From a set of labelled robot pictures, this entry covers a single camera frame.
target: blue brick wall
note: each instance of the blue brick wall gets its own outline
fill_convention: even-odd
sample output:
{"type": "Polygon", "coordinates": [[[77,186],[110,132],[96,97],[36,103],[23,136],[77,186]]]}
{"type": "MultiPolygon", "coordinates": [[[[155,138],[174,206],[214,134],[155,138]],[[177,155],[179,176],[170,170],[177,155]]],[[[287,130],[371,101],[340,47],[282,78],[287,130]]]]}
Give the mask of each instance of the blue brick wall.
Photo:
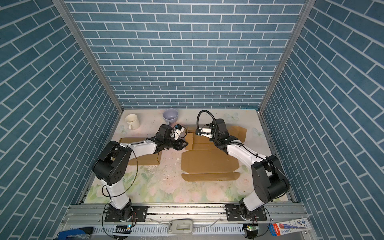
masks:
{"type": "Polygon", "coordinates": [[[125,108],[257,108],[304,0],[68,0],[125,108]]]}
{"type": "Polygon", "coordinates": [[[0,239],[52,239],[117,110],[51,0],[0,0],[0,239]]]}
{"type": "Polygon", "coordinates": [[[319,239],[384,239],[383,13],[317,0],[265,108],[319,239]]]}

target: brown cardboard sheet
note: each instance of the brown cardboard sheet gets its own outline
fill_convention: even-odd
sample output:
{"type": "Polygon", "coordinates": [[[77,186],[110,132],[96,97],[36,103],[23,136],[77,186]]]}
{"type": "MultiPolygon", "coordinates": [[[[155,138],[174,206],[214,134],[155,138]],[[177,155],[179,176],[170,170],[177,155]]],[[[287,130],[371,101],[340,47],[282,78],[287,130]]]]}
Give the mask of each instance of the brown cardboard sheet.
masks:
{"type": "MultiPolygon", "coordinates": [[[[143,141],[145,137],[124,137],[120,139],[120,143],[132,143],[143,141]]],[[[161,160],[161,152],[137,157],[139,165],[159,165],[161,160]]],[[[136,159],[131,159],[128,165],[136,165],[136,159]]]]}
{"type": "MultiPolygon", "coordinates": [[[[229,134],[245,141],[247,129],[232,126],[229,134]]],[[[240,173],[233,172],[239,168],[238,159],[217,149],[208,137],[195,135],[195,129],[188,129],[185,141],[188,146],[181,155],[181,170],[187,172],[182,178],[188,182],[197,181],[229,181],[239,178],[240,173]]]]}

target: cardboard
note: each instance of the cardboard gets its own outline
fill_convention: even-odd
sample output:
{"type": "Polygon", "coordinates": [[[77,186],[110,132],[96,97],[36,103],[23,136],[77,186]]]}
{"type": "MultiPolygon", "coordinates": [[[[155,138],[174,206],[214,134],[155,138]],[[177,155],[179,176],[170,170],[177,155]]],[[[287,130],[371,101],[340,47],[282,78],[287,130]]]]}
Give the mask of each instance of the cardboard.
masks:
{"type": "MultiPolygon", "coordinates": [[[[232,126],[228,132],[245,141],[247,129],[232,126]]],[[[187,172],[181,175],[185,181],[229,181],[240,177],[239,172],[233,172],[239,168],[238,159],[219,150],[209,138],[195,135],[195,129],[188,129],[185,141],[188,151],[181,155],[181,170],[187,172]]]]}
{"type": "MultiPolygon", "coordinates": [[[[145,140],[145,137],[124,137],[121,138],[119,143],[132,143],[145,140]]],[[[137,157],[139,165],[159,165],[161,160],[161,152],[156,154],[148,154],[137,157]]],[[[136,165],[136,160],[131,159],[128,165],[136,165]]]]}

